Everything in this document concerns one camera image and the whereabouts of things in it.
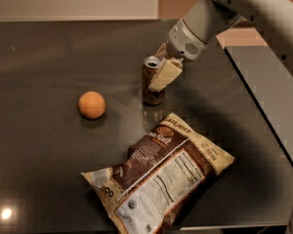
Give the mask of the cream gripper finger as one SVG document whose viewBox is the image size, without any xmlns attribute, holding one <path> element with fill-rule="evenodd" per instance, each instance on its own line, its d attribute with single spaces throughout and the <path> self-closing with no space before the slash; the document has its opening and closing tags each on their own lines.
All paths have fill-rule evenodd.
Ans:
<svg viewBox="0 0 293 234">
<path fill-rule="evenodd" d="M 148 88 L 154 92 L 164 90 L 183 71 L 182 58 L 163 58 L 159 63 L 157 73 L 150 80 Z"/>
<path fill-rule="evenodd" d="M 159 49 L 157 50 L 157 52 L 155 53 L 155 56 L 159 59 L 162 59 L 162 58 L 166 58 L 168 56 L 168 53 L 167 53 L 167 44 L 166 43 L 163 43 Z"/>
</svg>

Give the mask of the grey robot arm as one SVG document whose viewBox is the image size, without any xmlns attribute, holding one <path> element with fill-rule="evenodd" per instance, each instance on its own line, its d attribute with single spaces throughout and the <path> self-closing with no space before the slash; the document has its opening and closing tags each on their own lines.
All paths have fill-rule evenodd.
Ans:
<svg viewBox="0 0 293 234">
<path fill-rule="evenodd" d="M 165 40 L 178 105 L 235 158 L 179 226 L 293 234 L 293 2 L 198 0 Z"/>
</svg>

